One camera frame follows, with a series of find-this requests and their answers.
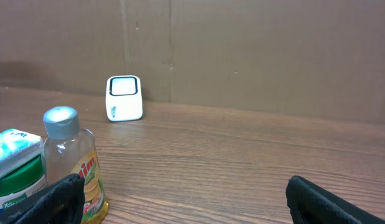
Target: brown cardboard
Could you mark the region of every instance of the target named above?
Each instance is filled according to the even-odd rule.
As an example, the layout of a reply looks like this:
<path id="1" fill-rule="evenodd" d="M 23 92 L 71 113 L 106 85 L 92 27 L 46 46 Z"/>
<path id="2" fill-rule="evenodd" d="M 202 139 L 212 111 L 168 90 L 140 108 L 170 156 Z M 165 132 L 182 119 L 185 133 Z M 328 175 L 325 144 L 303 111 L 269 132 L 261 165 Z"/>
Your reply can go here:
<path id="1" fill-rule="evenodd" d="M 385 0 L 0 1 L 0 85 L 385 121 Z"/>
<path id="2" fill-rule="evenodd" d="M 124 74 L 119 1 L 0 0 L 0 84 L 103 95 Z"/>

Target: white cube device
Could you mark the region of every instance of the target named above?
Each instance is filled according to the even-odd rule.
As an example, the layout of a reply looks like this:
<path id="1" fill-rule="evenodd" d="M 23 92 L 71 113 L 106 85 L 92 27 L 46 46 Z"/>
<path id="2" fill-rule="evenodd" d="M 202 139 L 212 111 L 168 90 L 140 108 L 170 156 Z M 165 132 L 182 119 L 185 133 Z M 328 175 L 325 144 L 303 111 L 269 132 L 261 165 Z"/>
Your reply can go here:
<path id="1" fill-rule="evenodd" d="M 134 75 L 121 75 L 106 82 L 106 115 L 111 121 L 132 121 L 142 117 L 140 79 Z"/>

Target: plastic bottle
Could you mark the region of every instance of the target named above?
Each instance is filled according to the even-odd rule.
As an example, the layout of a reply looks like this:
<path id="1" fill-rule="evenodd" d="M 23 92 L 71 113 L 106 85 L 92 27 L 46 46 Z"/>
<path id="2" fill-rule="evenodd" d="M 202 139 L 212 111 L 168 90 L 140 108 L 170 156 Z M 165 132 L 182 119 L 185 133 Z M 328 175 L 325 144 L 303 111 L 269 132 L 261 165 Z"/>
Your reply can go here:
<path id="1" fill-rule="evenodd" d="M 82 223 L 100 223 L 108 212 L 93 133 L 81 129 L 78 113 L 68 106 L 57 106 L 43 117 L 49 138 L 44 142 L 43 165 L 49 184 L 77 173 L 85 178 L 85 204 Z"/>

